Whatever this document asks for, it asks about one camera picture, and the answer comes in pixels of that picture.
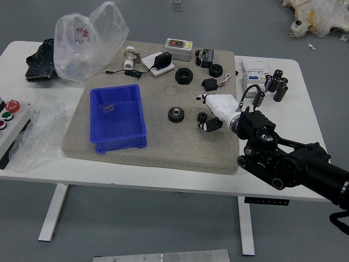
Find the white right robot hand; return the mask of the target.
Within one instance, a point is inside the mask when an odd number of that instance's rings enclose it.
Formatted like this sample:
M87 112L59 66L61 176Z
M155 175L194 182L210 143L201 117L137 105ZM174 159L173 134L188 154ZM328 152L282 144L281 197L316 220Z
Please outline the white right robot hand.
M212 132L222 127L223 122L234 133L237 132L238 121L241 112L238 111L239 104L231 94L200 94L197 100L203 100L203 103L216 116L209 121L205 121L205 117L198 116L198 127L205 132Z

